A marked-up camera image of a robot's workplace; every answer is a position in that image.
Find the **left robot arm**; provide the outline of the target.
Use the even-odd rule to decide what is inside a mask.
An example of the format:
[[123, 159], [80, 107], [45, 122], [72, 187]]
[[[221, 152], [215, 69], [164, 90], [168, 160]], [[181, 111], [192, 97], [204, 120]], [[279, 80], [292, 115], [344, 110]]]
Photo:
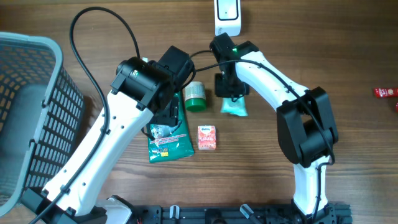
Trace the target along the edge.
[[132, 205], [117, 196], [99, 200], [99, 192], [128, 144], [170, 106], [193, 69], [189, 54], [174, 46], [157, 62], [121, 62], [101, 114], [71, 158], [43, 189], [22, 195], [33, 222], [128, 223]]

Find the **light teal tissue pack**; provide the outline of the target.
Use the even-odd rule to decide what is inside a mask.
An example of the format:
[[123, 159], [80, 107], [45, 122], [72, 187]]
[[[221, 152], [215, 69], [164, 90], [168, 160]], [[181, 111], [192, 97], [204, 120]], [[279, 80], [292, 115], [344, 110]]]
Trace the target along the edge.
[[236, 116], [247, 116], [245, 100], [243, 97], [233, 101], [231, 98], [223, 98], [221, 113], [228, 113]]

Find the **green lid white jar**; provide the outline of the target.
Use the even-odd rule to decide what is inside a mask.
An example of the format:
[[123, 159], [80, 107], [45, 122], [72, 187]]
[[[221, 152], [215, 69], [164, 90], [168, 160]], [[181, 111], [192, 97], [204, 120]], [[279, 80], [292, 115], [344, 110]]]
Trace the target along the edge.
[[205, 86], [202, 82], [191, 82], [184, 90], [186, 110], [199, 112], [206, 109]]

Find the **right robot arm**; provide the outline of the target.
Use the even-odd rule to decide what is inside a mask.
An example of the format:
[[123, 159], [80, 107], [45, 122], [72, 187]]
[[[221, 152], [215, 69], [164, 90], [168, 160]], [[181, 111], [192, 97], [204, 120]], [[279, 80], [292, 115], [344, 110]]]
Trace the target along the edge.
[[236, 45], [223, 33], [214, 37], [210, 50], [221, 71], [215, 76], [218, 97], [237, 101], [253, 88], [275, 110], [279, 146], [294, 165], [293, 202], [304, 217], [314, 219], [328, 203], [325, 169], [335, 163], [338, 142], [328, 94], [292, 81], [250, 41]]

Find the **red coffee stick sachet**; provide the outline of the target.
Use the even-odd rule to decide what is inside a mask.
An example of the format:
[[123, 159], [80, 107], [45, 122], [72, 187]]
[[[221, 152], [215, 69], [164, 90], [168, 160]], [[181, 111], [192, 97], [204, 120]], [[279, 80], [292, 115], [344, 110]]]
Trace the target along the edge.
[[374, 88], [376, 98], [397, 98], [398, 88]]

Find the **green snack bag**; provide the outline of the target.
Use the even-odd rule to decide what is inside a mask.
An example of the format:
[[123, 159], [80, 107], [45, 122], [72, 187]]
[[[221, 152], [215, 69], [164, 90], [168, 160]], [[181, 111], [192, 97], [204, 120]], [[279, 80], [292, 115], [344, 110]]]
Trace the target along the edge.
[[187, 120], [184, 111], [182, 93], [174, 94], [178, 99], [178, 118], [175, 126], [150, 124], [150, 133], [154, 140], [148, 139], [149, 162], [165, 162], [194, 155]]

